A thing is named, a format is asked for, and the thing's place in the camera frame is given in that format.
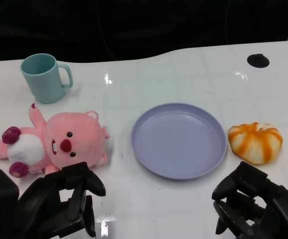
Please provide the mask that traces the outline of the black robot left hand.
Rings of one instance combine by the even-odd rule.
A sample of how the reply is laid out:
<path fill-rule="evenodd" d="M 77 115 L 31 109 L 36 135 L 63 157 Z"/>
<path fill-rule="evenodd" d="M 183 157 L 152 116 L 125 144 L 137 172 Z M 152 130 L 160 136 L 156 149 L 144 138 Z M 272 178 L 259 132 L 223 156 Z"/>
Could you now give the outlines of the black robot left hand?
<path fill-rule="evenodd" d="M 15 229 L 26 239 L 63 238 L 79 230 L 96 236 L 93 200 L 105 186 L 85 162 L 35 180 L 17 204 Z"/>

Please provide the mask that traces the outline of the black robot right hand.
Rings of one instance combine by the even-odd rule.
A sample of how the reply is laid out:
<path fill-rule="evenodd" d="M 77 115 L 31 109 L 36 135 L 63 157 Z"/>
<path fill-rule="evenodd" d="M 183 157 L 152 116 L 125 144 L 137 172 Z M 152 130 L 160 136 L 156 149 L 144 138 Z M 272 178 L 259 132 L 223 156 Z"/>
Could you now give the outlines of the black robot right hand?
<path fill-rule="evenodd" d="M 241 162 L 212 193 L 219 215 L 216 234 L 237 239 L 288 239 L 288 189 Z"/>

